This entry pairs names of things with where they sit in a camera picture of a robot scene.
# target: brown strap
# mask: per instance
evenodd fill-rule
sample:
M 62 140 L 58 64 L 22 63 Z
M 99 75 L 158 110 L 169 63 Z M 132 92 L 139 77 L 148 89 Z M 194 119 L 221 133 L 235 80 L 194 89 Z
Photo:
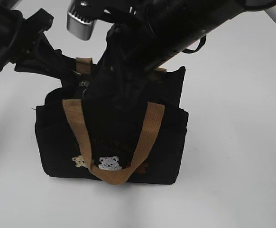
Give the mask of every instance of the brown strap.
M 120 185 L 126 182 L 148 157 L 158 137 L 165 111 L 165 107 L 161 104 L 148 103 L 141 135 L 131 166 L 119 171 L 106 171 L 99 169 L 92 163 L 92 147 L 84 121 L 81 100 L 63 100 L 63 108 L 89 171 L 101 180 L 113 185 Z
M 92 74 L 92 58 L 76 58 L 77 72 L 80 74 Z

